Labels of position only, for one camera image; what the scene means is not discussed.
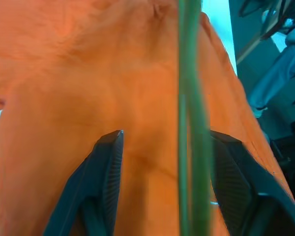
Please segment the wooden clothes rack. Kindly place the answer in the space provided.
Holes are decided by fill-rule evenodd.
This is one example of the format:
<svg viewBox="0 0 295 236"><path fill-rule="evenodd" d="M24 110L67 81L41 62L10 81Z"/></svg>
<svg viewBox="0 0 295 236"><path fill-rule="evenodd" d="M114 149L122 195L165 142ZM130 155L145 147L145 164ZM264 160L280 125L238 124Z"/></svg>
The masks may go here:
<svg viewBox="0 0 295 236"><path fill-rule="evenodd" d="M283 28L286 15L277 16L269 13L262 24L261 29L236 55L236 65L239 65L262 41L267 40L277 31Z"/></svg>

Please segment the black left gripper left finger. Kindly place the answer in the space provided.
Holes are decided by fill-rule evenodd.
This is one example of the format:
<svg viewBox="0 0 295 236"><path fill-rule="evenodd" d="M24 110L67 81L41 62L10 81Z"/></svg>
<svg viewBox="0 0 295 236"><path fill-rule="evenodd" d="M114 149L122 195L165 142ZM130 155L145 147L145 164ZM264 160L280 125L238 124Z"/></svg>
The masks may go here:
<svg viewBox="0 0 295 236"><path fill-rule="evenodd" d="M120 191L123 131L102 136L68 179L44 236L69 236L77 222L83 236L113 236Z"/></svg>

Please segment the person leg blue trousers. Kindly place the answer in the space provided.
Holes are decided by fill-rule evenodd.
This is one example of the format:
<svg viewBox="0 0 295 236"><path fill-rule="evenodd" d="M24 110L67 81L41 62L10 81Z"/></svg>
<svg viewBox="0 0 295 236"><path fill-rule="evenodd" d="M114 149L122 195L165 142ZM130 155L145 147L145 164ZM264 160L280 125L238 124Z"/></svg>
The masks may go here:
<svg viewBox="0 0 295 236"><path fill-rule="evenodd" d="M285 44L285 49L248 95L248 104L255 118L262 116L268 102L295 77L295 28L288 32Z"/></svg>

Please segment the orange shorts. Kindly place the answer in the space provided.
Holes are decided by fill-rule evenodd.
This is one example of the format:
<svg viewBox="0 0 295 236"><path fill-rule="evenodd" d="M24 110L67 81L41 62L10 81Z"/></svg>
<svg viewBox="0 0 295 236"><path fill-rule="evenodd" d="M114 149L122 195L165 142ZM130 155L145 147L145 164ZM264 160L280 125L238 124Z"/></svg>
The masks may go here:
<svg viewBox="0 0 295 236"><path fill-rule="evenodd" d="M0 0L0 236L43 236L124 131L115 236L178 236L176 0Z"/></svg>

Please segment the olive green wire hanger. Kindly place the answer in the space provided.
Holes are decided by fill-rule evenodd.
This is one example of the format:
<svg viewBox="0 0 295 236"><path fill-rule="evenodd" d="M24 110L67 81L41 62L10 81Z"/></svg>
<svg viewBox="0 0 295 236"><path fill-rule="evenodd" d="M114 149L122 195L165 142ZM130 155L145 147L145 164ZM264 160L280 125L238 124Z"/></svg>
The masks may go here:
<svg viewBox="0 0 295 236"><path fill-rule="evenodd" d="M178 199L180 236L210 236L212 146L198 73L202 0L178 0Z"/></svg>

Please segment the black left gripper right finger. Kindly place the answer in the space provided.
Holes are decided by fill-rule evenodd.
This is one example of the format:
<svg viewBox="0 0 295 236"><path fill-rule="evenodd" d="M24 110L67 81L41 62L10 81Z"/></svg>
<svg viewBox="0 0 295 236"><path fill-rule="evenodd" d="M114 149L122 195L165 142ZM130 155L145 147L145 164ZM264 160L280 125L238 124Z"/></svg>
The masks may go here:
<svg viewBox="0 0 295 236"><path fill-rule="evenodd" d="M240 140L211 132L212 187L230 236L295 236L295 202Z"/></svg>

